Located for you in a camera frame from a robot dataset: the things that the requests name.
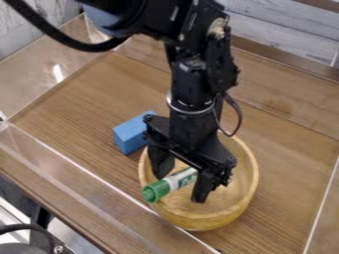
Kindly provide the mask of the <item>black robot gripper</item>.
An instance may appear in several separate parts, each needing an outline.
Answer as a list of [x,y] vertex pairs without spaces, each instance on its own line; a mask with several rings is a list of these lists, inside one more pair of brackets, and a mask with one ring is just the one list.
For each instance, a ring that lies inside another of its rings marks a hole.
[[204,203],[210,192],[230,182],[238,159],[219,139],[223,100],[196,110],[170,108],[170,116],[146,115],[144,139],[152,174],[162,180],[180,160],[198,170],[191,200]]

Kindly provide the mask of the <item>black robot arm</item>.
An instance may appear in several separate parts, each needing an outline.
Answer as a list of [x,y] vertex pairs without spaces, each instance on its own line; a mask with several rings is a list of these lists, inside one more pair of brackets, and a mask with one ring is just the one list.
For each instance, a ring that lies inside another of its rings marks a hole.
[[162,180],[176,161],[198,171],[191,200],[207,201],[211,191],[230,183],[238,159],[219,136],[223,105],[238,107],[228,90],[238,85],[240,69],[231,49],[232,28],[226,7],[216,0],[75,0],[95,27],[110,36],[88,44],[59,30],[24,0],[4,0],[19,15],[55,41],[90,53],[122,45],[136,34],[164,44],[171,68],[167,95],[170,115],[148,114],[148,160]]

